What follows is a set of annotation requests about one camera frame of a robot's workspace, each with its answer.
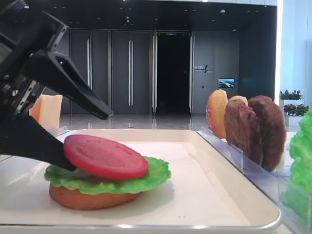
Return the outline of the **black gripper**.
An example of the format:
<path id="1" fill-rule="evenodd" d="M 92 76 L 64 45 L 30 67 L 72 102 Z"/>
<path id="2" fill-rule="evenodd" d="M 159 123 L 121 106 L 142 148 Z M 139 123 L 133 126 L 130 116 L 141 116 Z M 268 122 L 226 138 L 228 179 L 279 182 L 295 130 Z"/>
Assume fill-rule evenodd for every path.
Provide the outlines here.
<path id="1" fill-rule="evenodd" d="M 100 119 L 113 115 L 88 86 L 73 61 L 55 51 L 67 30 L 55 17 L 41 13 L 17 44 L 0 37 L 0 118 L 16 119 L 35 103 L 44 87 L 71 99 Z"/>

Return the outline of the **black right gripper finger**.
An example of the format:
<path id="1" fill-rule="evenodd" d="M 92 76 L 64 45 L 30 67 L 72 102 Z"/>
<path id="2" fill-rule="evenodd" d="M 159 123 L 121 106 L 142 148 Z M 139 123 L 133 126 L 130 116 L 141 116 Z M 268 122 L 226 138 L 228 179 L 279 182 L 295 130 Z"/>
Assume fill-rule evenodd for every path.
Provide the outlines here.
<path id="1" fill-rule="evenodd" d="M 63 143 L 31 116 L 0 124 L 0 153 L 47 162 L 74 171 L 63 152 Z"/>

